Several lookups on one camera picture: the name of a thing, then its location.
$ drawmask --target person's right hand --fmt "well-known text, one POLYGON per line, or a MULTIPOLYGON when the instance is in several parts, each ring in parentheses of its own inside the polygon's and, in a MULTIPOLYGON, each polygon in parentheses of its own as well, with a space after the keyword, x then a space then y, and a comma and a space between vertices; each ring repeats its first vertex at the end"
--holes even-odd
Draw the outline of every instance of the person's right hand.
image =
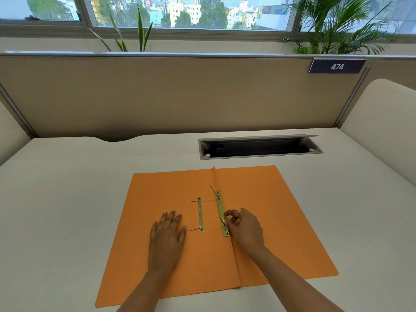
POLYGON ((228 210, 224 215, 232 216, 226 218, 227 227, 250 257, 264 248, 263 229, 255 215, 247 209, 240 212, 235 209, 228 210))

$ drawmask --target wall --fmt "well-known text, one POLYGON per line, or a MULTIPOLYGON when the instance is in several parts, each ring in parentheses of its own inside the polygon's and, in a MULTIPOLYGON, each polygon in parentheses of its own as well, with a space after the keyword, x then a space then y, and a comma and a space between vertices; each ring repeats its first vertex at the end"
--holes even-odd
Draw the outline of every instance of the wall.
MULTIPOLYGON (((117 51, 114 40, 108 40, 117 51)), ((138 51, 138 40, 126 40, 129 51, 138 51)), ((221 52, 221 53, 277 53, 288 54, 292 44, 278 41, 192 41, 149 40, 147 52, 221 52)), ((94 38, 7 38, 0 37, 0 52, 4 51, 92 51, 102 52, 104 45, 94 38)), ((416 55, 416 44, 391 44, 384 54, 416 55)))
POLYGON ((30 141, 23 129, 0 103, 0 165, 30 141))
POLYGON ((341 130, 416 186, 416 91, 373 81, 341 130))

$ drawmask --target orange file folder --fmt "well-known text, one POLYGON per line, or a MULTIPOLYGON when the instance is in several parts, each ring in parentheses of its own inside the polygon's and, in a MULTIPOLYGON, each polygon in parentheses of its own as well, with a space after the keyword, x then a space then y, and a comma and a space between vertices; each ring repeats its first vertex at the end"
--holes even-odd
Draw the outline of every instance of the orange file folder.
POLYGON ((216 196, 224 209, 246 208, 264 231, 266 246, 301 277, 338 272, 275 166, 134 174, 101 282, 96 307, 122 304, 147 271, 150 228, 164 211, 182 213, 188 231, 183 254, 162 298, 268 283, 221 230, 216 196))

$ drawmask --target desk surface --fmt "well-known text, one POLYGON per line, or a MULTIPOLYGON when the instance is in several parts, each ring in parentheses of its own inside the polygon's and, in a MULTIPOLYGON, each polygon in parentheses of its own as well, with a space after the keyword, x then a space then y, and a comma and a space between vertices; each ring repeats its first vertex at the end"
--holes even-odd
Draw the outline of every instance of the desk surface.
MULTIPOLYGON (((340 275, 309 282, 346 311, 414 311, 416 188, 336 128, 34 139, 0 167, 2 311, 96 311, 133 173, 275 164, 340 275), (323 154, 200 160, 198 138, 319 134, 323 154)), ((157 311, 283 311, 269 285, 157 311)), ((99 311, 115 311, 117 307, 99 311)))

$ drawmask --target dark blue sign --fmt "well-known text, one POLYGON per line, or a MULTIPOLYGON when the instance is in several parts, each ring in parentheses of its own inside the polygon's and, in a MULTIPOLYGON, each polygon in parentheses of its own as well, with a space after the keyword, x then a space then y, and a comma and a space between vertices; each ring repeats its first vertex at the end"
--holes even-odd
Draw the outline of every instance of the dark blue sign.
POLYGON ((365 59, 313 59, 309 73, 360 73, 365 59))

